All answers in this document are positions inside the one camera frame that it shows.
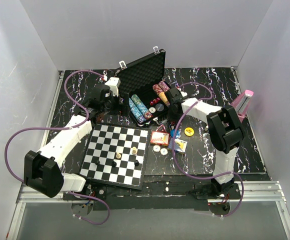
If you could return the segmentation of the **triangular all-in marker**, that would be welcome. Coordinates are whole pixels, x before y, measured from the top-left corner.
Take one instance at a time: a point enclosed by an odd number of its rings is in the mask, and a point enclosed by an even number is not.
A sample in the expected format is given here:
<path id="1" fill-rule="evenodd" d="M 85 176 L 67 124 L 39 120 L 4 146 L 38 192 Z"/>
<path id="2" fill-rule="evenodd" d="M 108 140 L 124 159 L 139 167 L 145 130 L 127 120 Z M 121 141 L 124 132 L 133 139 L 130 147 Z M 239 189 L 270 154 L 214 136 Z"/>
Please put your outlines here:
<path id="1" fill-rule="evenodd" d="M 167 133 L 166 127 L 164 124 L 161 124 L 156 130 L 156 132 Z"/>

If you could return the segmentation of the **black poker set case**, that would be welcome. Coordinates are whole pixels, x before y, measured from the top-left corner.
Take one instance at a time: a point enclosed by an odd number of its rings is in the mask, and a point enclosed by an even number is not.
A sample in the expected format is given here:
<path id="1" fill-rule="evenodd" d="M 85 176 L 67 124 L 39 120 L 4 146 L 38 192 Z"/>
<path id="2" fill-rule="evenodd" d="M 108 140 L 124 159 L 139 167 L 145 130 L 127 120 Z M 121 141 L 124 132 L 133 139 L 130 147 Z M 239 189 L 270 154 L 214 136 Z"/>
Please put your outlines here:
<path id="1" fill-rule="evenodd" d="M 159 98 L 153 90 L 153 85 L 158 84 L 160 81 L 164 81 L 165 59 L 166 51 L 154 46 L 152 53 L 137 60 L 130 63 L 125 63 L 123 60 L 120 61 L 120 67 L 114 71 L 114 76 L 119 78 L 121 82 L 119 92 L 121 94 L 128 94 L 128 101 L 129 98 L 132 99 L 132 95 L 137 95 L 148 110 L 151 107 L 155 108 L 157 104 L 164 105 L 163 111 L 151 113 L 153 117 L 151 119 L 146 119 L 144 123 L 138 123 L 130 109 L 129 115 L 140 127 L 148 125 L 155 119 L 163 117 L 168 113 L 169 107 L 167 107 L 162 100 L 150 105 L 150 101 Z"/>

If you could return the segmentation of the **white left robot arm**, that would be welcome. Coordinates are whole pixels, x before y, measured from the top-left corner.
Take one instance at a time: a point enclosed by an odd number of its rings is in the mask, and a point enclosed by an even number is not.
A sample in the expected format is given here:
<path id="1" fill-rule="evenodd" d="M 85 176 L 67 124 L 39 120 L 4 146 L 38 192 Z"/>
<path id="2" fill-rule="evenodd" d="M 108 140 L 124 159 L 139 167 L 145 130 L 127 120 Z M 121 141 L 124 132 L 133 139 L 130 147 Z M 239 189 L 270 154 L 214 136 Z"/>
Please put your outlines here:
<path id="1" fill-rule="evenodd" d="M 60 192 L 74 192 L 80 200 L 91 196 L 91 187 L 84 177 L 63 173 L 61 167 L 68 154 L 104 115 L 118 113 L 122 106 L 119 85 L 120 80 L 116 77 L 105 84 L 96 84 L 91 90 L 91 98 L 76 108 L 65 129 L 38 151 L 30 150 L 25 155 L 23 182 L 26 186 L 49 198 Z"/>

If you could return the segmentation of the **black white chess board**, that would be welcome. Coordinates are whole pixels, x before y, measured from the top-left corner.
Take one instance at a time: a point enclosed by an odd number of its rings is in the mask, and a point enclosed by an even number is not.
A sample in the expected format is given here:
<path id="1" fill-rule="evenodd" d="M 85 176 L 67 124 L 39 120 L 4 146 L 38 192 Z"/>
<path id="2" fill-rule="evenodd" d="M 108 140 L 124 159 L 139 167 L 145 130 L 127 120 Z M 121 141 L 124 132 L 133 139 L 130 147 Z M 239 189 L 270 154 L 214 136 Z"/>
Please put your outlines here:
<path id="1" fill-rule="evenodd" d="M 79 175 L 96 183 L 140 190 L 143 185 L 150 131 L 144 128 L 97 124 L 94 126 Z"/>

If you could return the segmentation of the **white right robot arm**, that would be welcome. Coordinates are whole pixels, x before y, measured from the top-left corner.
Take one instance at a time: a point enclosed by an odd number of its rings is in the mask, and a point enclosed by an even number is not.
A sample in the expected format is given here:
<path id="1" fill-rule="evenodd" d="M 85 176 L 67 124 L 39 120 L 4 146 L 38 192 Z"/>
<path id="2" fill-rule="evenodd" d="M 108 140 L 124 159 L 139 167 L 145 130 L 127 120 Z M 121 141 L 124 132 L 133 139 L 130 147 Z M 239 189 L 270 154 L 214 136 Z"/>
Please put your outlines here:
<path id="1" fill-rule="evenodd" d="M 169 120 L 176 123 L 177 131 L 185 116 L 191 116 L 203 121 L 208 126 L 208 133 L 215 148 L 215 166 L 211 177 L 212 195 L 222 199 L 230 192 L 235 181 L 235 158 L 245 131 L 231 105 L 224 107 L 211 105 L 193 97 L 183 96 L 177 88 L 171 88 L 165 93 L 170 103 Z"/>

